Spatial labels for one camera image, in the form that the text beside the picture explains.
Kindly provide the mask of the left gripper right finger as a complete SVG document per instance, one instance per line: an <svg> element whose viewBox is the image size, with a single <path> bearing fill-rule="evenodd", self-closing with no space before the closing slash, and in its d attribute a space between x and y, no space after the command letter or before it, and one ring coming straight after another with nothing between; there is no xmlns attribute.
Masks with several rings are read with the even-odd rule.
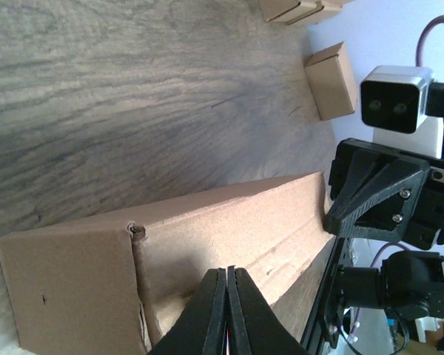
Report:
<svg viewBox="0 0 444 355"><path fill-rule="evenodd" d="M244 268L227 269L228 342L230 354L306 354L280 323Z"/></svg>

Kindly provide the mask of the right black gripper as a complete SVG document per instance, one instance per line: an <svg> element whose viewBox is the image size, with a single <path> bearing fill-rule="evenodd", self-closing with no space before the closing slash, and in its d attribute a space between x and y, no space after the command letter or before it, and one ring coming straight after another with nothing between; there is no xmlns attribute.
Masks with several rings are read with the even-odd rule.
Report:
<svg viewBox="0 0 444 355"><path fill-rule="evenodd" d="M337 145L329 184L328 233L444 245L444 158L349 138Z"/></svg>

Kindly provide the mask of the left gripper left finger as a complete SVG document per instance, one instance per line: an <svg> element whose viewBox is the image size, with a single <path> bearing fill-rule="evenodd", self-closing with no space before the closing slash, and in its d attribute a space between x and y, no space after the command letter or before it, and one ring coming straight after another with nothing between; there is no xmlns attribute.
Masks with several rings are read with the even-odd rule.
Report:
<svg viewBox="0 0 444 355"><path fill-rule="evenodd" d="M149 355L222 355L226 353L226 270L211 268L176 323Z"/></svg>

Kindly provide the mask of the cardboard box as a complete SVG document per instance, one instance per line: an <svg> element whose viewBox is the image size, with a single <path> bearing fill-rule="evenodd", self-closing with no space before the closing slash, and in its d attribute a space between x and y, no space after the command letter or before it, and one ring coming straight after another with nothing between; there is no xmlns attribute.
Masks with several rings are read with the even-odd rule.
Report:
<svg viewBox="0 0 444 355"><path fill-rule="evenodd" d="M274 177L0 237L20 347L145 354L210 268L249 272L300 339L333 245L323 174Z"/></svg>

